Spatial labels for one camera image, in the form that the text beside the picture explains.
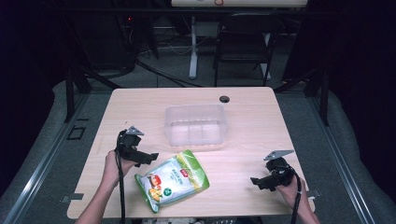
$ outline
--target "clear plastic container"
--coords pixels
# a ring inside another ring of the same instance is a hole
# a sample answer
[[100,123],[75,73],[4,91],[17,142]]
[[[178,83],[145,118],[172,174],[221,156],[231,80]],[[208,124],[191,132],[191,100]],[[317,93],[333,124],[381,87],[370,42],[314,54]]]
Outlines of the clear plastic container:
[[227,133],[222,105],[175,105],[165,110],[165,135],[173,147],[221,144]]

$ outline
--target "chair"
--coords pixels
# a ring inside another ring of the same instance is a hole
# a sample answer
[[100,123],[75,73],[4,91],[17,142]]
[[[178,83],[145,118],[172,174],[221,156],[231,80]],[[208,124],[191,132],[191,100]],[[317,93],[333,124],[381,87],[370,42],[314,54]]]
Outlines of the chair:
[[[213,68],[215,87],[218,86],[219,62],[222,63],[266,63],[262,73],[265,86],[274,52],[277,34],[283,29],[282,20],[275,15],[260,13],[236,13],[224,17],[218,28],[217,46]],[[264,34],[270,34],[268,42]]]

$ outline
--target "dark background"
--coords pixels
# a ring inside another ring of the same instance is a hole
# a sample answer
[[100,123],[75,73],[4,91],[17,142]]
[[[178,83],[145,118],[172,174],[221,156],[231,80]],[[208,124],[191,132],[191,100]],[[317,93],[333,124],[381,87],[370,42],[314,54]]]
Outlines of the dark background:
[[[66,2],[57,4],[81,4]],[[50,112],[54,99],[51,89],[64,80],[70,58],[92,69],[121,69],[128,63],[128,51],[114,17],[76,17],[67,23],[70,26],[64,26],[59,17],[44,13],[40,1],[1,4],[3,194]],[[85,4],[111,6],[106,0]],[[390,1],[311,0],[309,9],[344,11],[346,16],[336,23],[303,21],[285,78],[302,75],[318,66],[329,52],[334,53],[329,69],[331,90],[339,97],[353,126],[362,162],[375,183],[396,201],[396,175],[391,166],[396,156],[396,18],[391,12],[396,8]]]

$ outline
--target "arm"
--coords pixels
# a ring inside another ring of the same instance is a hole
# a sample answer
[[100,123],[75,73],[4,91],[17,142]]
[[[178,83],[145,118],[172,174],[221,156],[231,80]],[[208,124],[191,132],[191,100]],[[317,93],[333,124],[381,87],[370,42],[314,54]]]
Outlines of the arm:
[[[297,216],[304,224],[319,224],[320,222],[317,215],[315,215],[309,206],[308,196],[306,195],[305,181],[303,179],[301,179],[301,185],[302,195],[300,205],[297,210]],[[291,180],[291,183],[287,187],[280,185],[276,187],[276,189],[279,190],[285,202],[292,209],[297,193],[297,177],[294,176]]]
[[[137,162],[121,159],[121,164],[122,171],[126,175],[128,171],[137,164]],[[105,170],[103,171],[102,181],[90,203],[79,216],[76,223],[101,223],[108,199],[118,183],[119,169],[116,164],[116,153],[114,150],[111,150],[106,156],[106,164]]]

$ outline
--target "snack bag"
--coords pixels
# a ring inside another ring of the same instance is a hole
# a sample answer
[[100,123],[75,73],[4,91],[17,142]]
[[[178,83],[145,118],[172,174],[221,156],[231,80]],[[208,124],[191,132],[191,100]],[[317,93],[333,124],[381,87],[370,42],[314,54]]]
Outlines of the snack bag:
[[134,175],[153,213],[163,204],[209,188],[204,170],[190,150],[182,151],[145,175]]

